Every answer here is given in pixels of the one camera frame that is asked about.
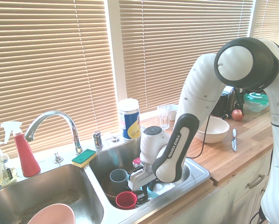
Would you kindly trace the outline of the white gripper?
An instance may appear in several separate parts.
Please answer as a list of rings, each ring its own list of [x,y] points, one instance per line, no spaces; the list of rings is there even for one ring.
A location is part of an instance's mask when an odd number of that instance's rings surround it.
[[[137,190],[142,187],[142,191],[147,193],[148,188],[153,189],[155,187],[153,173],[145,172],[143,169],[132,172],[129,176],[128,186],[131,190]]]

